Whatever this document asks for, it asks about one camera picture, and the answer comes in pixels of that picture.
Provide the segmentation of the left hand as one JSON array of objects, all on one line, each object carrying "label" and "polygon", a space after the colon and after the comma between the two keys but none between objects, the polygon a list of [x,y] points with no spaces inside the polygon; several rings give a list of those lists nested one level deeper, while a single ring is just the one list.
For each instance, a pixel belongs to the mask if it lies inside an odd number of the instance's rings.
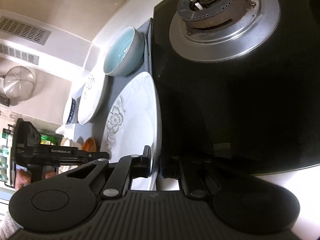
[{"label": "left hand", "polygon": [[[50,171],[47,172],[44,176],[45,179],[52,178],[56,176],[55,171]],[[25,185],[28,185],[31,183],[31,176],[25,172],[24,170],[18,170],[16,173],[16,178],[15,178],[15,190],[18,191]]]}]

